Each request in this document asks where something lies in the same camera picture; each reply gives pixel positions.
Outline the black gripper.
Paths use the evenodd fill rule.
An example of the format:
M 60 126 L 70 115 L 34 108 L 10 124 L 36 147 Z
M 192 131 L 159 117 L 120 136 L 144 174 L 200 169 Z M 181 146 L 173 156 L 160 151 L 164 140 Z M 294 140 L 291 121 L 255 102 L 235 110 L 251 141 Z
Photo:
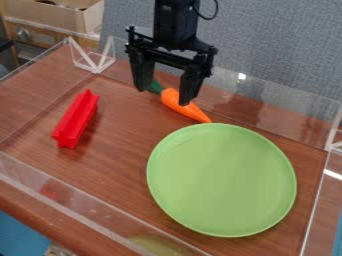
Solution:
M 211 16 L 200 13 L 200 0 L 155 0 L 153 25 L 151 28 L 129 25 L 125 29 L 133 85 L 145 91 L 153 81 L 155 64 L 184 71 L 180 77 L 179 105 L 185 106 L 196 97 L 203 77 L 211 75 L 217 49 L 203 42 L 197 34 L 197 23 L 217 15 L 217 0 Z

